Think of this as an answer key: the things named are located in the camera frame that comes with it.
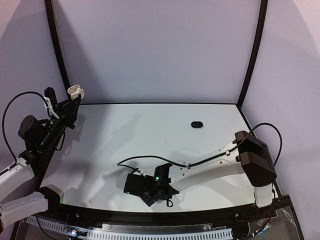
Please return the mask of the black earbud charging case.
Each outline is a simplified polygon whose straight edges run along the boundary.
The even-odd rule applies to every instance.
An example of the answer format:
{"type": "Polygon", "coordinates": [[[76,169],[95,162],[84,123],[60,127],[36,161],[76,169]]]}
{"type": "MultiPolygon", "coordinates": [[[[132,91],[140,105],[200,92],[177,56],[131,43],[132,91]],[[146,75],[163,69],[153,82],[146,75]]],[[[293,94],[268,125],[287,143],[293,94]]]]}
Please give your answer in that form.
{"type": "Polygon", "coordinates": [[[195,128],[195,129],[199,129],[204,126],[204,124],[201,121],[193,121],[193,122],[191,122],[190,125],[192,128],[195,128]]]}

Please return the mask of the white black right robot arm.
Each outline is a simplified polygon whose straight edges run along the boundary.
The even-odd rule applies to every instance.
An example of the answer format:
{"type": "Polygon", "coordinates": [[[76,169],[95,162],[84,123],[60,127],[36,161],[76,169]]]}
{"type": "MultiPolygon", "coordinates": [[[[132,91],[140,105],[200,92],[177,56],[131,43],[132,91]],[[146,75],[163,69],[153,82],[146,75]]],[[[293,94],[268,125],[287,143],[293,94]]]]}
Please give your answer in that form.
{"type": "Polygon", "coordinates": [[[133,167],[127,175],[123,192],[139,197],[147,206],[166,201],[171,207],[174,195],[218,178],[246,175],[253,187],[255,205],[268,207],[273,202],[273,183],[277,178],[275,166],[266,143],[246,131],[235,133],[235,139],[218,150],[193,159],[177,163],[164,161],[147,175],[133,167]]]}

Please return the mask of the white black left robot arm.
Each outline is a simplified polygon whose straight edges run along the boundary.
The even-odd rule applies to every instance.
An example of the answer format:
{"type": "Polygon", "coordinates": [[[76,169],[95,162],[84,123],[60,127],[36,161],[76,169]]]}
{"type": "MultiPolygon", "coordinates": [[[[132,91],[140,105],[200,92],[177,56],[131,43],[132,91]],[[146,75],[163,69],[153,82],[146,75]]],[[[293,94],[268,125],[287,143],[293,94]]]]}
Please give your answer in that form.
{"type": "MultiPolygon", "coordinates": [[[[18,135],[25,150],[14,158],[14,163],[0,173],[0,199],[4,200],[25,182],[45,173],[58,145],[64,143],[66,129],[74,129],[83,93],[72,93],[70,99],[56,102],[54,94],[41,96],[48,119],[26,116],[20,124],[18,135]]],[[[0,204],[0,229],[28,216],[54,211],[60,206],[60,195],[49,187],[37,188],[33,193],[0,204]]]]}

